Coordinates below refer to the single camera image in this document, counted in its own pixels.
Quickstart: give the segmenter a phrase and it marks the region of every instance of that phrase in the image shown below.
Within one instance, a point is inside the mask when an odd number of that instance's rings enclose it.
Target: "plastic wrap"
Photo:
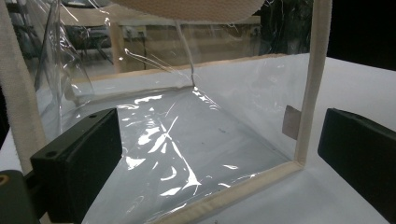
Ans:
[[[53,1],[37,73],[48,139],[105,108],[120,119],[122,159],[83,223],[157,220],[292,160],[282,126],[302,109],[309,4],[228,24]]]

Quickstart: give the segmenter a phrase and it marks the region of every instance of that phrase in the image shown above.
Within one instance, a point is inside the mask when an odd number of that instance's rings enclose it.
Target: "white tabletop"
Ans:
[[[328,58],[304,170],[200,223],[388,223],[317,150],[327,108],[357,113],[396,130],[395,87],[396,72]],[[6,169],[21,169],[10,134],[0,150],[0,170]]]

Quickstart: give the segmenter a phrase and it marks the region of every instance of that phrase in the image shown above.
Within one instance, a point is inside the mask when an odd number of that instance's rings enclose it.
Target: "wrinkled plastic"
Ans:
[[[266,1],[272,14],[233,24],[63,2],[37,73],[47,138],[116,107],[123,146],[83,223],[157,220],[292,160],[282,125],[302,109],[312,2]]]

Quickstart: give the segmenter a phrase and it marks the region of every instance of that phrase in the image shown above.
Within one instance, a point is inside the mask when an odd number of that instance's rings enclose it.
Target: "white table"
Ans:
[[[330,59],[320,87],[305,169],[200,223],[388,223],[318,156],[327,108],[360,114],[396,130],[396,72]],[[20,170],[11,134],[0,170]]]

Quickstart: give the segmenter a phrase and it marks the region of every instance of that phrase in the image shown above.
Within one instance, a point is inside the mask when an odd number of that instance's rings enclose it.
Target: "clear plastic sheet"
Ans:
[[[116,107],[123,146],[83,223],[157,220],[292,160],[282,124],[288,105],[302,109],[312,3],[266,1],[231,24],[63,3],[50,7],[37,73],[46,135]]]

